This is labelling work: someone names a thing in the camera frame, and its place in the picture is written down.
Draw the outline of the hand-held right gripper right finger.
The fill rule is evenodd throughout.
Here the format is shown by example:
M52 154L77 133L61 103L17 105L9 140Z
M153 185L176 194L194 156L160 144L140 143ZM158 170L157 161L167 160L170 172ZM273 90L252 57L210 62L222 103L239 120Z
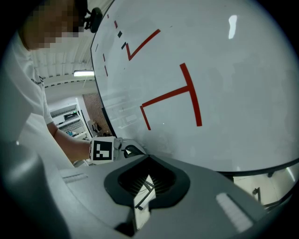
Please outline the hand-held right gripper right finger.
M267 215L259 202L218 172L150 156L176 175L170 188L149 204L150 217L138 239L255 238Z

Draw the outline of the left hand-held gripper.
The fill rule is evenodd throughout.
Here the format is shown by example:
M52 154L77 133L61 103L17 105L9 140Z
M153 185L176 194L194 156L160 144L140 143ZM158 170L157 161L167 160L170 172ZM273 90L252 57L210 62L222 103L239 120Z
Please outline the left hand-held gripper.
M95 137L90 141L89 159L95 165L145 154L143 147L132 139L108 136Z

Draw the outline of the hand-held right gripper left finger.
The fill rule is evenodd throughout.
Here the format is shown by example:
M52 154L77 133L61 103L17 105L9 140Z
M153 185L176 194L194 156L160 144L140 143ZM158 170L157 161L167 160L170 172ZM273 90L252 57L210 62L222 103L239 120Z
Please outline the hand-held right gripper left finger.
M41 157L15 142L0 144L2 212L13 239L148 239L150 229L134 233L132 222L109 226L91 212L54 171L47 181Z

